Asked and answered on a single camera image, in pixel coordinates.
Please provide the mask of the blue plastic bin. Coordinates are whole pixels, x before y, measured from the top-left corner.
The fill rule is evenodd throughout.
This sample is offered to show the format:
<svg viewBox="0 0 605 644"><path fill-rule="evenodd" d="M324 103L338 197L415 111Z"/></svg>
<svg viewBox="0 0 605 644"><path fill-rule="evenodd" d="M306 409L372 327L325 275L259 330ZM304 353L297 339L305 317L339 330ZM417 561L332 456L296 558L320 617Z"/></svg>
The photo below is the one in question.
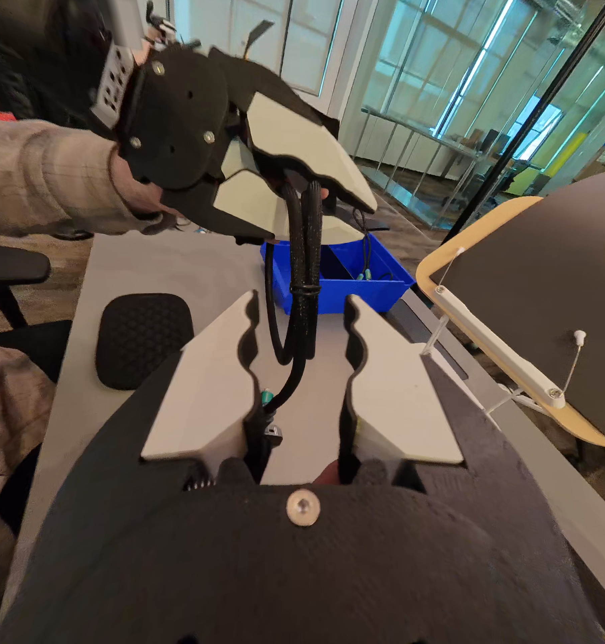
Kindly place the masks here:
<svg viewBox="0 0 605 644"><path fill-rule="evenodd" d="M376 312L387 312L416 282L371 234L324 231L322 243L320 314L343 313L350 294Z"/></svg>

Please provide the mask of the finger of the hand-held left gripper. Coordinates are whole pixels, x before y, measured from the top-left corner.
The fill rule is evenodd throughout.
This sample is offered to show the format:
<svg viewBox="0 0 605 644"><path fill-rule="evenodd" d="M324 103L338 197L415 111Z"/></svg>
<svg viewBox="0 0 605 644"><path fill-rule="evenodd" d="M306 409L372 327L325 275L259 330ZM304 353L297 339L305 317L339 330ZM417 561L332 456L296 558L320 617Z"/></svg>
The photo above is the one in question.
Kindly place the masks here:
<svg viewBox="0 0 605 644"><path fill-rule="evenodd" d="M284 198L249 170L224 181L213 201L216 211L212 231L231 237L290 241L290 225Z"/></svg>
<svg viewBox="0 0 605 644"><path fill-rule="evenodd" d="M343 202L366 213L378 204L361 171L321 124L255 93L246 113L250 148L308 182L317 181Z"/></svg>

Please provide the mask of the person's left forearm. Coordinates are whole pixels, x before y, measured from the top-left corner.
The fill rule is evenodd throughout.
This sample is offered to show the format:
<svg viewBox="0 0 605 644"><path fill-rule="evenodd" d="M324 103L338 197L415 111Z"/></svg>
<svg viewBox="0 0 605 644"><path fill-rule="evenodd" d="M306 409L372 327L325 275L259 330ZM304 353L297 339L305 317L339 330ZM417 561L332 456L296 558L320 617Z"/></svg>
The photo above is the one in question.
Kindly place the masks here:
<svg viewBox="0 0 605 644"><path fill-rule="evenodd" d="M41 120L0 121L0 236L82 230L152 235L176 219L137 219L109 172L117 144L85 130Z"/></svg>

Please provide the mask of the tan black open case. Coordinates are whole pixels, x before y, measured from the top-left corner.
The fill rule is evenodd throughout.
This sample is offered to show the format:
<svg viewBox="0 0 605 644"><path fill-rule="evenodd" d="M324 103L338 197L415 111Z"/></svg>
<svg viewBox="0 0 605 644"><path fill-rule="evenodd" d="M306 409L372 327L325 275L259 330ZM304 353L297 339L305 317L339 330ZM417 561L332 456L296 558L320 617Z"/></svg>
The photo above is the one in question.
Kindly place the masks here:
<svg viewBox="0 0 605 644"><path fill-rule="evenodd" d="M258 39L264 36L266 32L274 26L274 24L275 22L273 20L263 19L250 31L244 44L244 50L242 53L243 60L249 59L249 53L252 46L258 41Z"/></svg>

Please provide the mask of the black floor lamp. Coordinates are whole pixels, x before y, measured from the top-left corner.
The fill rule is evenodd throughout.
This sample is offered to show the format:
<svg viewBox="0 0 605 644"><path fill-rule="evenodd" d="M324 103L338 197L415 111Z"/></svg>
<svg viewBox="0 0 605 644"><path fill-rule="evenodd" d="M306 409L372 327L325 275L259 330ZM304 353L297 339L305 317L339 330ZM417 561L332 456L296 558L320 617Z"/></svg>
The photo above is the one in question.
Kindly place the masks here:
<svg viewBox="0 0 605 644"><path fill-rule="evenodd" d="M488 173L486 179L484 180L478 191L473 195L468 205L461 212L458 219L453 224L451 230L443 238L443 241L441 242L442 245L455 237L463 229L469 218L475 214L475 212L481 205L485 203L492 189L496 187L496 185L500 181L503 172L508 166L508 163L512 160L512 157L516 150L520 147L521 143L525 140L530 130L537 123L544 110L554 100L556 94L564 86L566 81L571 77L574 69L587 54L588 50L594 44L595 40L601 34L604 28L605 2L603 7L598 12L595 20L593 20L585 34L581 37L577 46L573 49L573 52L570 54L569 58L564 62L564 65L561 67L559 72L548 85L547 89L544 91L537 106L531 111L528 118L524 121L524 124L520 127L519 131L507 145L500 159L497 161L497 163L495 163L493 168Z"/></svg>

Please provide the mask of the black mouse pad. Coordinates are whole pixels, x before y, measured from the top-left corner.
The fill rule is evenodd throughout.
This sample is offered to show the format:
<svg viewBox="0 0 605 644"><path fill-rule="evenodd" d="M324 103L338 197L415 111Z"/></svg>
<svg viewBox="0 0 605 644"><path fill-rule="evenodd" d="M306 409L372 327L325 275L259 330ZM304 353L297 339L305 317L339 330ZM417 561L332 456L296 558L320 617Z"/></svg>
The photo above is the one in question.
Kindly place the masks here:
<svg viewBox="0 0 605 644"><path fill-rule="evenodd" d="M136 390L193 338L191 312L179 296L137 293L114 298L100 319L97 378L113 390Z"/></svg>

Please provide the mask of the white plastic bar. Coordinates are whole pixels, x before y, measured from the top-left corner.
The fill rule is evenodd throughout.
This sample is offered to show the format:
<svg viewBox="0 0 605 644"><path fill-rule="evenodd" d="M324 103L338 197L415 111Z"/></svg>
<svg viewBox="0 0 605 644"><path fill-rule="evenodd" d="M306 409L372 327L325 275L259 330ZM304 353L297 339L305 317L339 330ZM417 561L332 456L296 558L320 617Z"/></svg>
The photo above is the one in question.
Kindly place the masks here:
<svg viewBox="0 0 605 644"><path fill-rule="evenodd" d="M436 286L428 294L524 392L548 407L562 409L566 406L562 389L503 341L448 288Z"/></svg>

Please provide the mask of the person's left hand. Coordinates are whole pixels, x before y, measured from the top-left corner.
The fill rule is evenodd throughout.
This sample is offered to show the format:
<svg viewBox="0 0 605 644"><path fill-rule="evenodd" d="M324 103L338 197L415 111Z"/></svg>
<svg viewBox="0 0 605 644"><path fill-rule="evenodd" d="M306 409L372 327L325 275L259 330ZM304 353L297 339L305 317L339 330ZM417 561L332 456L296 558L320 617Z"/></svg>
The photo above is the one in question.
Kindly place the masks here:
<svg viewBox="0 0 605 644"><path fill-rule="evenodd" d="M142 221L151 221L160 216L170 216L178 220L182 215L176 209L163 203L163 189L152 183L137 181L132 175L129 164L120 156L120 148L113 148L109 172L114 189L130 212Z"/></svg>

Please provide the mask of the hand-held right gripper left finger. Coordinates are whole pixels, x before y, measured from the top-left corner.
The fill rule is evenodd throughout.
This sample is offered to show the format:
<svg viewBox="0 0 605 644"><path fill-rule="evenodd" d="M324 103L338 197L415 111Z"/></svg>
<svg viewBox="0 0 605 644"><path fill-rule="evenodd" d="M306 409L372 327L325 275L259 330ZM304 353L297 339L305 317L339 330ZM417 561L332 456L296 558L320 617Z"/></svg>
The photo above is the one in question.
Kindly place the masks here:
<svg viewBox="0 0 605 644"><path fill-rule="evenodd" d="M145 462L194 459L217 480L248 452L244 425L262 410L251 365L258 354L259 296L242 294L189 341L140 452Z"/></svg>

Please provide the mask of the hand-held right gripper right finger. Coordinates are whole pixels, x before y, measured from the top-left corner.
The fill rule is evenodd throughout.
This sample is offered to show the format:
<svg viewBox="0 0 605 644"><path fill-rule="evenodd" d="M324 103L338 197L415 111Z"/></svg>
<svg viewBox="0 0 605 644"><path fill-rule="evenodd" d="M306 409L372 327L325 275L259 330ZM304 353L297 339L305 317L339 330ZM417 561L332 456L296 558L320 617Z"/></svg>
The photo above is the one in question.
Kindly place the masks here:
<svg viewBox="0 0 605 644"><path fill-rule="evenodd" d="M426 344L409 342L355 294L345 301L344 328L353 372L339 420L340 482L351 483L371 460L381 461L390 479L406 463L463 465L425 365Z"/></svg>

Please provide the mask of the wooden-edged black board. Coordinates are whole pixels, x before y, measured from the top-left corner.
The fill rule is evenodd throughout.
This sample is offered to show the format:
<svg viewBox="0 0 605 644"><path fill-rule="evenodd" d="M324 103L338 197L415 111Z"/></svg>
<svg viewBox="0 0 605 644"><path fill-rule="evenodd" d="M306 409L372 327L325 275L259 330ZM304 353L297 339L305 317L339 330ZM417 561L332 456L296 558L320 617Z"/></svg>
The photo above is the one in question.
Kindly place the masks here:
<svg viewBox="0 0 605 644"><path fill-rule="evenodd" d="M432 302L428 292L459 247L443 286L558 387L573 332L587 333L566 406L531 398L573 436L605 447L605 173L509 200L430 253L417 283Z"/></svg>

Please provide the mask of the thin white stand post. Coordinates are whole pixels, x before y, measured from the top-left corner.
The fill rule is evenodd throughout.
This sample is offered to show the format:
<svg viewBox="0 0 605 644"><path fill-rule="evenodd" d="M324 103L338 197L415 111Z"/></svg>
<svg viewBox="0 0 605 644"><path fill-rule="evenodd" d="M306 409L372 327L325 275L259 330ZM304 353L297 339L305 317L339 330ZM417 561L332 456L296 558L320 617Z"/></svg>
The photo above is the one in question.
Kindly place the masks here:
<svg viewBox="0 0 605 644"><path fill-rule="evenodd" d="M450 320L449 316L445 314L439 319L439 322L435 330L432 332L429 340L427 341L427 343L425 344L424 348L420 353L421 356L428 356L431 354L431 352L435 348L437 341L440 338L440 335L446 329L449 320Z"/></svg>
<svg viewBox="0 0 605 644"><path fill-rule="evenodd" d="M509 401L520 403L524 400L527 400L527 397L524 397L524 392L521 388L511 389L501 383L498 383L498 386L500 387L502 394L499 401L491 405L489 408L485 409L485 413L488 417L490 417L499 407Z"/></svg>

